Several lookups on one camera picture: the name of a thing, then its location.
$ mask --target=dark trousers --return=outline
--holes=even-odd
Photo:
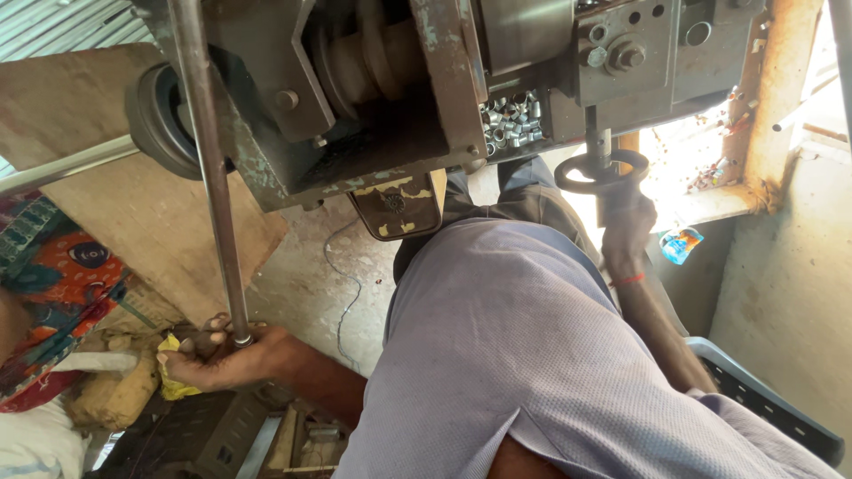
[[[468,218],[500,218],[534,222],[549,226],[566,235],[577,247],[598,264],[598,252],[589,241],[577,213],[562,198],[553,174],[540,156],[498,164],[500,196],[496,205],[476,206],[470,198],[468,177],[462,172],[446,177],[444,221],[441,228]],[[417,252],[435,234],[403,239],[394,259],[394,281],[400,279]]]

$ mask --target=metal tube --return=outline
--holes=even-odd
[[[130,135],[121,136],[80,153],[74,153],[63,159],[57,159],[48,164],[23,170],[0,179],[0,198],[28,193],[62,178],[68,178],[89,168],[95,168],[138,152],[139,148],[133,144]]]
[[[846,124],[849,139],[852,140],[852,2],[849,0],[828,0],[828,10],[832,16],[834,43],[838,47],[838,69],[840,87],[843,91],[843,104],[846,108]]]
[[[225,285],[225,301],[231,315],[233,341],[240,348],[251,344],[248,312],[245,309],[243,281],[239,270],[237,241],[233,234],[231,199],[227,190],[225,155],[219,145],[216,108],[207,36],[200,0],[169,0],[172,28],[175,29],[181,79],[187,91],[190,118],[199,150],[201,175],[210,203],[210,220]]]

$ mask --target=machine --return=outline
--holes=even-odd
[[[133,0],[168,63],[128,91],[131,135],[201,179],[167,0]],[[561,188],[648,161],[610,138],[706,110],[740,81],[762,0],[204,0],[227,168],[264,211],[348,193],[380,240],[440,227],[441,172],[582,142]],[[612,162],[633,165],[619,176]],[[580,169],[593,182],[573,182]]]

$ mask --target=man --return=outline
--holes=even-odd
[[[202,390],[274,379],[335,415],[354,429],[335,477],[839,477],[716,394],[644,276],[649,199],[610,199],[619,313],[544,161],[498,176],[499,202],[476,207],[450,175],[445,227],[403,241],[369,381],[280,327],[158,358]]]

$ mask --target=colorful fabric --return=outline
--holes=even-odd
[[[0,199],[0,284],[34,319],[0,366],[0,412],[70,354],[127,292],[129,270],[40,193]]]

